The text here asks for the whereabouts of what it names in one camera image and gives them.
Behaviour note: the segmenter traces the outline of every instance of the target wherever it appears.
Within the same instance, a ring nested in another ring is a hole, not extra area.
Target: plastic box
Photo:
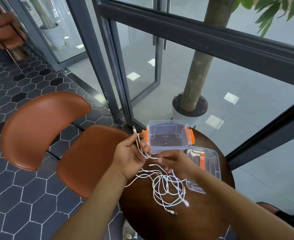
[[[184,151],[195,143],[194,133],[184,120],[149,121],[143,132],[153,154],[173,149]]]
[[[208,148],[192,146],[187,149],[187,156],[199,167],[221,180],[219,156],[216,151]],[[186,185],[193,191],[206,193],[201,187],[192,181],[186,180]]]

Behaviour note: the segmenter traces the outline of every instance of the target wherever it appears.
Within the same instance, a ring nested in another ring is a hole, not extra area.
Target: hand
[[[139,134],[140,146],[143,152],[151,155],[149,143],[145,139],[144,133]],[[116,147],[112,167],[119,171],[126,180],[135,176],[145,164],[146,159],[141,155],[136,145],[137,133],[119,143]]]
[[[157,162],[165,165],[168,173],[174,170],[175,175],[180,179],[193,180],[195,172],[199,170],[199,167],[180,150],[163,151],[156,156]]]

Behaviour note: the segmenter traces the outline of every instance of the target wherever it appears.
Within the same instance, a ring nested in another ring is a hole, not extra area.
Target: white cable
[[[151,158],[151,159],[157,159],[157,157],[151,157],[147,153],[144,153],[143,150],[140,147],[140,139],[139,139],[139,134],[137,134],[137,139],[136,139],[136,144],[139,152],[141,155],[143,155],[146,159]],[[153,197],[155,201],[164,207],[166,211],[168,211],[171,214],[177,214],[176,212],[172,210],[167,210],[166,207],[172,207],[180,204],[183,202],[185,206],[189,206],[189,202],[185,200],[185,194],[186,194],[186,189],[185,186],[183,185],[184,180],[180,180],[177,178],[173,172],[173,175],[168,175],[167,172],[158,164],[149,164],[149,166],[157,166],[159,167],[165,174],[162,173],[160,170],[144,170],[141,169],[138,173],[142,173],[140,175],[136,174],[136,178],[126,187],[130,186],[137,178],[147,178],[149,177],[152,180],[152,188],[153,188]],[[169,191],[169,183],[171,183],[174,188],[177,190],[176,193],[172,193]],[[160,192],[160,187],[163,187],[164,193]],[[173,202],[168,203],[162,199],[162,196],[165,194],[170,194],[170,195],[177,195],[177,199],[175,199]]]

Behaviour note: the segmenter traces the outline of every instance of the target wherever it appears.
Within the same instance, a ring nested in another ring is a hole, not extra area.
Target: round table
[[[235,188],[233,176],[224,155],[204,134],[195,129],[193,132],[195,136],[193,146],[215,150],[219,155],[222,181]],[[148,159],[143,169],[150,170],[151,167],[148,165],[152,163]],[[171,202],[173,198],[166,195],[164,199]],[[186,187],[185,199],[190,203],[190,206],[186,207],[181,203],[170,207],[169,209],[177,212],[177,215],[170,214],[155,202],[151,179],[141,178],[125,188],[119,202],[125,218],[145,240],[215,240],[226,232],[228,223],[224,219],[221,209],[209,196]]]

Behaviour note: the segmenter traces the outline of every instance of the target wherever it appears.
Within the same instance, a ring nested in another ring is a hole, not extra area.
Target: potted tree
[[[251,9],[254,2],[255,0],[209,0],[203,23],[210,27],[226,27],[231,14],[240,3],[244,8]],[[261,37],[265,36],[280,8],[284,11],[280,17],[289,12],[288,21],[294,15],[294,0],[259,0],[255,5],[257,12],[266,9],[255,22],[260,24],[258,33],[261,32]],[[184,92],[173,98],[173,119],[183,119],[190,127],[194,127],[200,116],[207,112],[208,103],[201,96],[201,91],[212,59],[210,55],[195,51]]]
[[[50,46],[53,49],[62,49],[66,46],[65,39],[63,37],[63,30],[58,23],[55,22],[55,17],[52,10],[49,8],[47,0],[30,0],[36,12],[38,13],[42,26],[40,30],[48,40]]]

